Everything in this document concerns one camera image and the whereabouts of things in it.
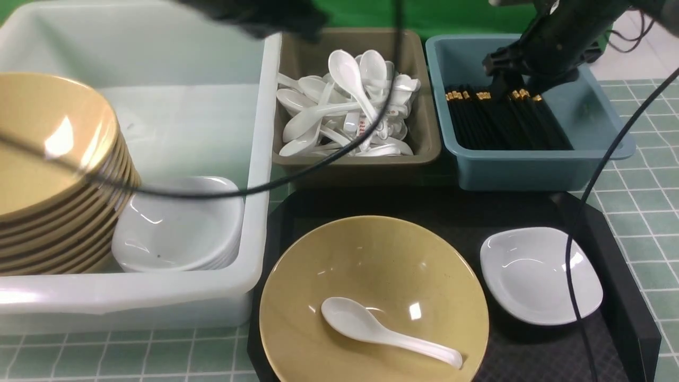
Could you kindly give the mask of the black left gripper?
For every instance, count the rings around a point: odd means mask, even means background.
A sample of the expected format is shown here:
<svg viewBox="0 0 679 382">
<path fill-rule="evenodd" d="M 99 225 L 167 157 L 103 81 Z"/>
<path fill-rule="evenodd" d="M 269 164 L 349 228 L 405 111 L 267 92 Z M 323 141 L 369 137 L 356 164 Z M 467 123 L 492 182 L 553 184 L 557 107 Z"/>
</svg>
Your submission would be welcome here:
<svg viewBox="0 0 679 382">
<path fill-rule="evenodd" d="M 220 24 L 238 27 L 248 36 L 264 39 L 288 32 L 310 42 L 319 39 L 329 22 L 313 1 L 175 1 Z"/>
</svg>

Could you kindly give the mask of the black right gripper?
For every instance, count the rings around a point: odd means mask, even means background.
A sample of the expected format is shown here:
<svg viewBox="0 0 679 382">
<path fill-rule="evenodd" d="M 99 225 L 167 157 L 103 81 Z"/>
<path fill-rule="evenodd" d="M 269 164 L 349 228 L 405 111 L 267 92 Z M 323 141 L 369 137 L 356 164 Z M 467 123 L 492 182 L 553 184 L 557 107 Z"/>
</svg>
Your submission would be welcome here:
<svg viewBox="0 0 679 382">
<path fill-rule="evenodd" d="M 579 67 L 603 54 L 599 39 L 629 1 L 534 1 L 537 14 L 511 44 L 489 53 L 483 69 L 499 96 L 514 90 L 542 94 L 579 79 Z"/>
</svg>

